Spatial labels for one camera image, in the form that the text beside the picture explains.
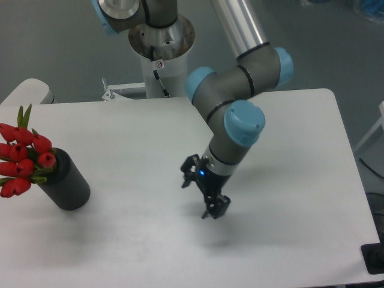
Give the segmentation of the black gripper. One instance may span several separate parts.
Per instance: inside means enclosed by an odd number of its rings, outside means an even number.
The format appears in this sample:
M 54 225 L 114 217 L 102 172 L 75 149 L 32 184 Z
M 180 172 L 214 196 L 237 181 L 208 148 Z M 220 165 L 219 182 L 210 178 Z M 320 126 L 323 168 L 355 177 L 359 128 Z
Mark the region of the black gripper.
M 231 199 L 222 194 L 221 190 L 233 174 L 232 166 L 217 161 L 215 158 L 209 158 L 206 155 L 200 158 L 197 154 L 188 156 L 180 167 L 183 175 L 181 188 L 188 187 L 191 182 L 196 182 L 201 190 L 206 211 L 202 219 L 211 216 L 213 219 L 222 217 L 230 203 Z

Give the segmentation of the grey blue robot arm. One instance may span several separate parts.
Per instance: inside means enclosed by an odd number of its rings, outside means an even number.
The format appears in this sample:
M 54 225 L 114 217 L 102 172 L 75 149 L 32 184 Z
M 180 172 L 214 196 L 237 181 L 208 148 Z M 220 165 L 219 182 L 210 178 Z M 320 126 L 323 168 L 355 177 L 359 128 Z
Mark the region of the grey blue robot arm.
M 188 97 L 211 129 L 206 151 L 189 156 L 181 171 L 183 185 L 195 182 L 202 192 L 204 216 L 223 216 L 230 199 L 221 189 L 265 126 L 262 110 L 250 100 L 292 78 L 291 56 L 270 45 L 248 1 L 212 2 L 237 60 L 222 74 L 210 67 L 187 72 L 196 34 L 176 1 L 93 1 L 92 6 L 107 33 L 128 32 L 146 96 Z

